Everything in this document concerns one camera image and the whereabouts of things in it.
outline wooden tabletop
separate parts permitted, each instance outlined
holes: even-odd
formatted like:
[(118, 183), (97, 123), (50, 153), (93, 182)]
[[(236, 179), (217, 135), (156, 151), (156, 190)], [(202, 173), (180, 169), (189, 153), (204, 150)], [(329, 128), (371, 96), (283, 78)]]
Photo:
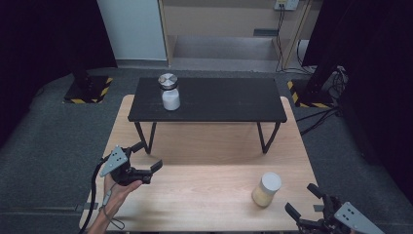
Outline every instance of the wooden tabletop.
[[(128, 120), (132, 100), (133, 96), (124, 97), (102, 156), (117, 144), (128, 147), (139, 141)], [(255, 123), (158, 123), (152, 153), (132, 154), (131, 164), (149, 169), (162, 159), (164, 166), (117, 213), (125, 231), (297, 230), (284, 210), (287, 202), (302, 218), (321, 218), (313, 210), (321, 200), (306, 188), (310, 182), (317, 184), (309, 158), (287, 98), (282, 97), (282, 104), (288, 120), (267, 154), (262, 153)], [(149, 136), (151, 123), (141, 124)], [(264, 137), (269, 137), (274, 124), (263, 123), (262, 128)], [(253, 202), (251, 192), (266, 172), (278, 174), (282, 187), (263, 209)], [(101, 206), (103, 178), (96, 183), (96, 201)], [(96, 215), (94, 211), (90, 225)], [(117, 228), (110, 224), (108, 230)]]

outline black cable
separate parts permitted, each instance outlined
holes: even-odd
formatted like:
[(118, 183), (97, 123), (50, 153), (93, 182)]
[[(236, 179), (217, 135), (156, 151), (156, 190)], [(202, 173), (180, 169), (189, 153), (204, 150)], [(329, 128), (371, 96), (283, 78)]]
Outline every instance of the black cable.
[(296, 50), (298, 63), (300, 64), (301, 68), (303, 68), (304, 71), (306, 71), (306, 72), (308, 72), (308, 73), (310, 73), (310, 74), (313, 74), (314, 72), (311, 72), (311, 71), (307, 70), (307, 69), (303, 66), (303, 60), (300, 58), (300, 54), (298, 53), (298, 51), (299, 51), (299, 49), (300, 49), (300, 44), (301, 44), (301, 40), (298, 40), (297, 50)]
[(94, 169), (94, 174), (92, 175), (92, 198), (91, 198), (91, 206), (89, 207), (88, 216), (86, 217), (85, 223), (83, 224), (82, 228), (79, 231), (79, 234), (82, 234), (86, 227), (88, 227), (89, 221), (91, 220), (92, 212), (94, 211), (94, 201), (96, 199), (96, 178), (97, 174), (101, 166), (108, 160), (109, 156), (105, 157), (104, 159), (100, 159), (99, 164)]
[(319, 118), (319, 120), (318, 120), (313, 126), (311, 126), (310, 128), (308, 128), (308, 129), (300, 132), (300, 135), (303, 136), (303, 135), (309, 133), (311, 130), (314, 130), (315, 128), (317, 128), (318, 126), (320, 126), (321, 124), (323, 124), (324, 121), (325, 121), (327, 118), (329, 118), (329, 117), (331, 117), (332, 115), (338, 113), (338, 111), (335, 111), (334, 113), (331, 113), (330, 115), (327, 116), (327, 114), (328, 114), (330, 111), (332, 111), (332, 110), (333, 110), (333, 109), (330, 109), (329, 111), (326, 111), (326, 112), (321, 116), (321, 118)]
[(283, 17), (284, 17), (283, 4), (280, 4), (280, 19), (279, 19), (279, 28), (278, 28), (279, 34), (277, 35), (277, 47), (279, 48), (280, 56), (279, 56), (279, 62), (277, 62), (276, 71), (278, 71), (278, 69), (279, 69), (280, 61), (281, 61), (281, 64), (283, 62), (282, 42), (281, 42), (281, 39), (280, 39), (280, 32), (282, 30)]
[(314, 117), (314, 116), (318, 116), (318, 115), (321, 115), (322, 113), (329, 112), (329, 111), (334, 110), (334, 109), (337, 109), (337, 108), (338, 108), (338, 107), (335, 106), (335, 107), (333, 107), (333, 108), (331, 108), (331, 109), (327, 109), (327, 110), (321, 111), (321, 112), (319, 112), (319, 113), (312, 114), (312, 115), (309, 115), (309, 116), (306, 116), (306, 117), (297, 119), (295, 122), (299, 122), (299, 121), (302, 121), (302, 120), (305, 120), (305, 119), (308, 119), (308, 118), (311, 118), (311, 117)]
[[(334, 75), (333, 80), (332, 80), (332, 85), (328, 88), (328, 92), (333, 99), (338, 99), (341, 94), (344, 92), (344, 89), (346, 88), (346, 80), (345, 80), (345, 73), (338, 68), (337, 73)], [(331, 90), (333, 90), (337, 96), (333, 95), (331, 93)]]
[[(281, 29), (282, 29), (282, 23), (283, 23), (284, 16), (285, 16), (285, 7), (284, 7), (284, 4), (280, 4), (280, 20), (279, 20), (279, 27), (278, 27), (279, 34), (277, 35), (277, 47), (279, 48), (280, 56), (279, 56), (279, 61), (277, 62), (276, 72), (311, 75), (313, 73), (311, 73), (310, 71), (307, 71), (305, 69), (284, 68), (283, 67), (282, 41), (281, 41), (281, 38), (280, 38), (280, 32), (281, 32)], [(297, 71), (300, 71), (300, 72), (290, 72), (288, 70), (297, 70)]]

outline yellow and black tape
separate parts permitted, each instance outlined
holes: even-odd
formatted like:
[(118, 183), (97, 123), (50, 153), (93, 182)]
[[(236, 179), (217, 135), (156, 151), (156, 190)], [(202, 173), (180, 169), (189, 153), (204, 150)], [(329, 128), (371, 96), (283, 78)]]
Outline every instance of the yellow and black tape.
[(100, 103), (103, 101), (104, 97), (107, 94), (107, 91), (109, 90), (109, 86), (112, 83), (113, 79), (112, 78), (107, 78), (106, 83), (104, 87), (102, 88), (102, 91), (100, 92), (99, 97), (95, 98), (71, 98), (71, 99), (66, 99), (66, 103), (75, 103), (75, 104), (83, 104), (83, 103)]
[(295, 106), (297, 107), (319, 107), (319, 108), (331, 108), (334, 107), (333, 103), (320, 103), (320, 102), (302, 102), (294, 84), (291, 81), (288, 81), (287, 86), (292, 95), (292, 100), (294, 101)]

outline jar lid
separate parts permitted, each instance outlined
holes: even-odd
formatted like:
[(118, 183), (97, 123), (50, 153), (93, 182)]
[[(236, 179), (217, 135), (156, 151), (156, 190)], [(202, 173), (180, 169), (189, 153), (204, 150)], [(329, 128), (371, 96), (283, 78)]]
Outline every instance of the jar lid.
[(275, 173), (266, 173), (261, 177), (262, 189), (270, 194), (275, 194), (282, 187), (282, 179)]
[(163, 90), (173, 90), (178, 85), (178, 78), (170, 73), (163, 74), (158, 78), (158, 82)]

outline black tabletop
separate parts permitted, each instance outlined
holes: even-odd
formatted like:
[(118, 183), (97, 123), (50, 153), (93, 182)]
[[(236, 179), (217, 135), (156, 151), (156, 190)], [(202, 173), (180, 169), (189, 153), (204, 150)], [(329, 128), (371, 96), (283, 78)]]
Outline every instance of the black tabletop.
[(180, 106), (164, 109), (158, 78), (140, 78), (131, 122), (285, 122), (274, 79), (178, 78)]

